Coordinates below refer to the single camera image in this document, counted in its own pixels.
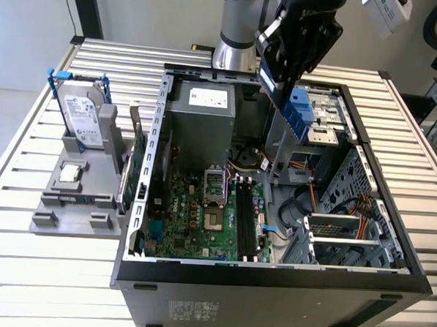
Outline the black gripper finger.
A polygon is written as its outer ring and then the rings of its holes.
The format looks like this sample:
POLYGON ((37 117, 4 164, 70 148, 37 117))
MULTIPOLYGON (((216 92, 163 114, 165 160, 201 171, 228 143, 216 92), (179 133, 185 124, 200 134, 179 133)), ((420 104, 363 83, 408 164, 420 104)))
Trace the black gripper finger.
POLYGON ((268 26, 255 33, 254 43, 260 56, 259 73, 265 72, 275 83, 293 84, 296 80, 294 61, 294 27, 299 13, 279 11, 268 26))
POLYGON ((343 33, 335 14, 317 14, 305 18, 302 53, 296 75, 300 79, 311 73, 334 46, 343 33))

